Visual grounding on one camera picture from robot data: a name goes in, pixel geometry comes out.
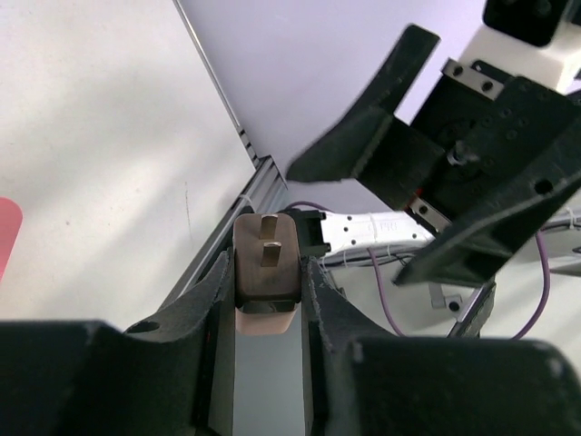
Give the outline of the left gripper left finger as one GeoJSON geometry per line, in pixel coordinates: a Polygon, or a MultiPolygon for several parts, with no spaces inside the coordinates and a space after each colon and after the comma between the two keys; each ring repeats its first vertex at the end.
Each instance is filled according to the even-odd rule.
{"type": "Polygon", "coordinates": [[[233,262],[120,332],[98,321],[3,322],[4,435],[229,435],[233,262]]]}

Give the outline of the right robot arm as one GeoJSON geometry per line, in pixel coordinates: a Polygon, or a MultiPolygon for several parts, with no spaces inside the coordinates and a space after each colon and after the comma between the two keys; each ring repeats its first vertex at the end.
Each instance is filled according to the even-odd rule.
{"type": "Polygon", "coordinates": [[[347,112],[290,164],[354,179],[433,234],[395,284],[491,280],[580,187],[577,1],[488,1],[411,123],[397,108],[438,44],[408,25],[347,112]]]}

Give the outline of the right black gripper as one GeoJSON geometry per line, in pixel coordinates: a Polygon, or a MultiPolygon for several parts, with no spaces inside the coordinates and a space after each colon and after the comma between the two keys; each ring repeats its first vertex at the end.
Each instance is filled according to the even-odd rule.
{"type": "Polygon", "coordinates": [[[580,110],[524,77],[455,64],[411,123],[395,114],[440,41],[408,25],[346,113],[290,164],[289,181],[357,179],[441,232],[393,278],[478,287],[580,188],[580,110]]]}

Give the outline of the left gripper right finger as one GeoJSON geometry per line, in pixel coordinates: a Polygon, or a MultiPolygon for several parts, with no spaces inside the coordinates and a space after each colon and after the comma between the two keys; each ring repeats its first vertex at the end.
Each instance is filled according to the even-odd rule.
{"type": "Polygon", "coordinates": [[[395,336],[301,263],[309,435],[577,435],[580,382],[538,341],[395,336]]]}

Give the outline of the front aluminium rail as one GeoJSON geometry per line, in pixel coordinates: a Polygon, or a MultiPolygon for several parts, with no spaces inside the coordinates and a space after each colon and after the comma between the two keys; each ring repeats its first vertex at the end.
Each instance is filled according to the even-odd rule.
{"type": "Polygon", "coordinates": [[[166,308],[201,281],[218,256],[231,246],[233,225],[244,213],[271,213],[288,203],[288,187],[271,156],[258,160],[258,167],[234,203],[216,225],[202,248],[162,302],[166,308]]]}

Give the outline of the pink triangular power strip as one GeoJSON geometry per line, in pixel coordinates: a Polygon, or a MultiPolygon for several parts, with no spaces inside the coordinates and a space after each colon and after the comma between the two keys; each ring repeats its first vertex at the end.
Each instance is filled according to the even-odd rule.
{"type": "Polygon", "coordinates": [[[0,203],[0,261],[3,278],[15,241],[23,221],[21,208],[14,201],[2,197],[0,203]]]}

